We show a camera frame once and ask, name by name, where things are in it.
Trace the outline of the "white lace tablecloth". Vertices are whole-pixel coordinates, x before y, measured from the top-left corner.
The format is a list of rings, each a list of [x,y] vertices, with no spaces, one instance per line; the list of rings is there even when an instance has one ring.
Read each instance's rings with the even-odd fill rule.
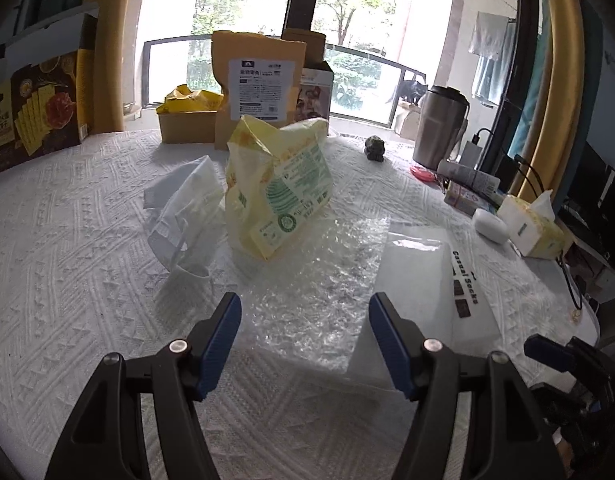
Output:
[[[595,316],[574,311],[559,266],[482,240],[411,175],[409,145],[390,143],[381,164],[363,147],[358,136],[327,144],[332,214],[448,229],[522,377],[570,388],[569,375],[522,350],[534,333],[598,341]],[[147,356],[186,335],[222,296],[222,284],[167,273],[147,242],[144,190],[205,154],[201,144],[164,145],[153,130],[99,134],[0,174],[0,446],[24,478],[44,476],[102,356]],[[222,478],[386,479],[414,405],[398,392],[234,349],[199,415]]]

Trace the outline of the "red round lid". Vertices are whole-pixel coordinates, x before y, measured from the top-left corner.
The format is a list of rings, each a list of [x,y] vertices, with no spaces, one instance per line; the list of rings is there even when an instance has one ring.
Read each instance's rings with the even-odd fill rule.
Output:
[[[419,166],[411,166],[411,174],[419,181],[433,183],[437,180],[434,172]]]

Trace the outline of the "yellow green printed bag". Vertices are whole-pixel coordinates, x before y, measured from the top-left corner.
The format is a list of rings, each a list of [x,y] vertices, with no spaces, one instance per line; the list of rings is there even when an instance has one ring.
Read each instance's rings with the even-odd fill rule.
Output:
[[[228,141],[225,214],[229,244],[268,260],[328,204],[333,179],[324,155],[329,122],[276,128],[243,116]]]

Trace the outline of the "bubble wrap sheet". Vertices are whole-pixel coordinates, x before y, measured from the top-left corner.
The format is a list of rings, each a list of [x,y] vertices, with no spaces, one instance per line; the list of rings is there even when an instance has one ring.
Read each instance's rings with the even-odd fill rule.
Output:
[[[345,372],[389,229],[385,218],[309,222],[245,280],[244,340],[289,361]]]

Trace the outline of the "colourful holographic small box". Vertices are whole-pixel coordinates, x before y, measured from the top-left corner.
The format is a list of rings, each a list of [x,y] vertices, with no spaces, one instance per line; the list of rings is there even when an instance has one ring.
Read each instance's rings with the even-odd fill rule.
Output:
[[[491,214],[495,214],[496,207],[484,200],[477,193],[472,192],[456,182],[449,182],[444,193],[444,203],[457,209],[463,214],[472,217],[477,209],[484,209]]]

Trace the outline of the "small photo printed carton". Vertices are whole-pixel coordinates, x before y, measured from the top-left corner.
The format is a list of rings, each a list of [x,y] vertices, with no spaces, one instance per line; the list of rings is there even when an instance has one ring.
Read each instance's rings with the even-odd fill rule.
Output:
[[[326,36],[311,30],[286,28],[281,38],[306,44],[294,120],[303,122],[303,120],[318,117],[328,120],[335,74],[325,61]]]

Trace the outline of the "white power adapter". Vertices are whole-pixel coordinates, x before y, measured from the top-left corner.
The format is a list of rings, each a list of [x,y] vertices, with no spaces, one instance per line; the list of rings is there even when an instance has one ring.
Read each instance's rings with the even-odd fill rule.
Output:
[[[482,153],[482,148],[475,142],[468,141],[465,144],[463,152],[460,155],[459,162],[461,165],[469,168],[475,168],[478,165]]]

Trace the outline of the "clear plastic bag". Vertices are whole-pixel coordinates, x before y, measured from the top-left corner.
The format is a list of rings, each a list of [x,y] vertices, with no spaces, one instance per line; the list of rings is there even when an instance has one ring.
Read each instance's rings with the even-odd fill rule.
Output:
[[[151,212],[148,245],[167,271],[210,276],[222,236],[224,188],[217,167],[204,155],[174,169],[144,190]]]

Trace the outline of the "yellow curtain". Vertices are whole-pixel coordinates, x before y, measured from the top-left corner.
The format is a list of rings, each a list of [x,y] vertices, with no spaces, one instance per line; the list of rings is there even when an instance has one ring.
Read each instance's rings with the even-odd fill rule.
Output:
[[[531,186],[542,181],[545,188],[557,191],[565,175],[579,126],[584,89],[585,43],[580,0],[548,0],[550,48],[543,78],[545,98],[541,128],[530,145],[530,164],[539,175],[519,179],[515,195],[531,202]]]
[[[91,133],[121,131],[124,106],[137,103],[135,78],[142,0],[84,0],[98,8]]]

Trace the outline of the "white tube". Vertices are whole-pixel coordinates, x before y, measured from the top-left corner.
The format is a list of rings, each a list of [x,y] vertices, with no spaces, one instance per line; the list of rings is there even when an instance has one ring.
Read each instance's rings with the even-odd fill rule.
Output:
[[[471,188],[475,192],[481,192],[485,195],[494,195],[497,193],[501,180],[486,174],[480,170],[473,169],[469,166],[451,162],[450,160],[441,160],[437,165],[437,173],[451,181]]]

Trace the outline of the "white socks package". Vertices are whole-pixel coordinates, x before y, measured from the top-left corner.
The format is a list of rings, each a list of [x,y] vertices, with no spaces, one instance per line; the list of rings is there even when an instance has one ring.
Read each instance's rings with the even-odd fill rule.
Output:
[[[493,310],[467,257],[449,231],[393,222],[375,291],[421,333],[468,356],[486,356],[501,342]]]

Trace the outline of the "kraft paper pouch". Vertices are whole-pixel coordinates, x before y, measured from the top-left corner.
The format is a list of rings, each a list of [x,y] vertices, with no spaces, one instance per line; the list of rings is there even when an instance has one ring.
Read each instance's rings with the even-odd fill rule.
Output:
[[[306,44],[249,32],[216,30],[212,70],[222,89],[214,145],[225,151],[240,118],[252,116],[283,127],[294,122]]]

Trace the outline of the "steel thermos tumbler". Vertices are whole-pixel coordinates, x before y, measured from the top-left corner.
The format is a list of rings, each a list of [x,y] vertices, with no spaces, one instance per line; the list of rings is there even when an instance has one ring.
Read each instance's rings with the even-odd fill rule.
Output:
[[[422,99],[413,161],[437,170],[465,131],[469,110],[470,103],[459,90],[432,86]]]

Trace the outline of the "small dark figurine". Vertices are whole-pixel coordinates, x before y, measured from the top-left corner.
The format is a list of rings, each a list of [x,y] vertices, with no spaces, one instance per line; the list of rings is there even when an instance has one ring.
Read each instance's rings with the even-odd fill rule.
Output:
[[[370,136],[365,140],[364,153],[366,158],[372,162],[383,162],[385,160],[385,141],[380,136]]]

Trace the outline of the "left yellow curtain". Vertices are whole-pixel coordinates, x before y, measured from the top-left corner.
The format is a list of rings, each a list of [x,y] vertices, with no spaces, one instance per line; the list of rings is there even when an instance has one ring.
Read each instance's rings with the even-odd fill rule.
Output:
[[[121,131],[124,106],[137,103],[135,78],[142,0],[84,0],[98,8],[91,133]]]

